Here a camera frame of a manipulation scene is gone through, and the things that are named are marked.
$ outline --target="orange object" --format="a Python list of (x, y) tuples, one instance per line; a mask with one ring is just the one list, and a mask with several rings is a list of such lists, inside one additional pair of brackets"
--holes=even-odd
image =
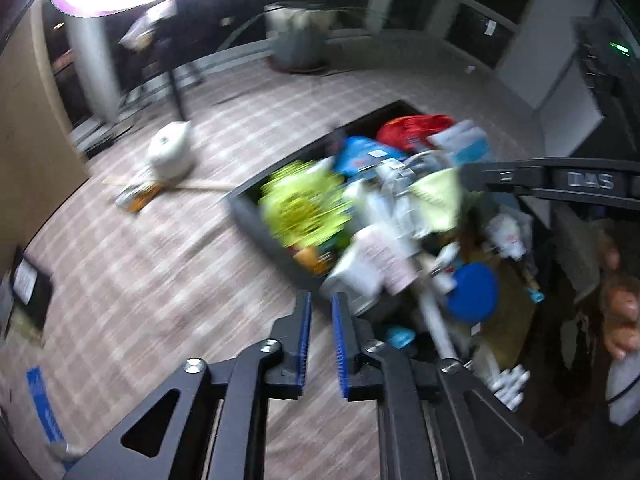
[(454, 120), (446, 115), (411, 115), (389, 121), (378, 131), (376, 140), (387, 146), (417, 153), (434, 150), (428, 137), (452, 127)]

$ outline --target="white stick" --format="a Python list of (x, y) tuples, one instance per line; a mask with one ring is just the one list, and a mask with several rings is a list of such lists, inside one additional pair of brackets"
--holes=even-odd
[(236, 187), (236, 184), (230, 184), (227, 182), (218, 182), (215, 180), (183, 180), (181, 182), (160, 182), (151, 178), (129, 178), (126, 176), (108, 176), (102, 183), (107, 186), (138, 186), (140, 184), (146, 184), (147, 182), (157, 182), (162, 186), (173, 189), (191, 189), (194, 191), (232, 191)]

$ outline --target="metal screw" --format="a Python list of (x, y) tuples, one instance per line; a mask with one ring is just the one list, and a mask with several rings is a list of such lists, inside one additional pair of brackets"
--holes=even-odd
[(441, 370), (446, 374), (457, 374), (461, 366), (460, 362), (455, 359), (446, 359), (443, 362)]
[(262, 342), (262, 346), (260, 346), (260, 352), (264, 352), (265, 354), (270, 354), (277, 350), (280, 350), (280, 342), (275, 339), (265, 339)]
[(199, 374), (204, 370), (205, 362), (198, 358), (192, 357), (191, 359), (187, 359), (187, 362), (184, 364), (184, 371), (188, 374)]
[(367, 341), (364, 345), (364, 349), (367, 352), (371, 352), (372, 354), (375, 354), (377, 351), (380, 350), (380, 348), (384, 345), (384, 343), (382, 341), (378, 341), (377, 339), (373, 339), (371, 341)]

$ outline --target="blue disc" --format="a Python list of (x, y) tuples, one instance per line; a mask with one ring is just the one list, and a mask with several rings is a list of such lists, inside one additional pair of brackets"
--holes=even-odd
[(469, 324), (487, 319), (498, 304), (498, 281), (485, 264), (468, 264), (454, 272), (458, 286), (449, 295), (449, 310)]

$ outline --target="black cable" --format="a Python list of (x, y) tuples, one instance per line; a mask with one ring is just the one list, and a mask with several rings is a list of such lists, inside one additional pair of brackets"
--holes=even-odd
[(611, 397), (607, 401), (607, 406), (609, 406), (610, 404), (613, 404), (614, 402), (616, 402), (617, 400), (620, 400), (622, 397), (628, 394), (631, 391), (631, 388), (633, 388), (634, 386), (636, 386), (636, 384), (638, 384), (638, 381), (640, 381), (640, 375), (638, 375), (638, 377), (636, 377), (633, 381), (631, 381), (631, 384), (629, 384), (629, 386), (627, 386), (624, 390), (622, 390), (617, 395)]

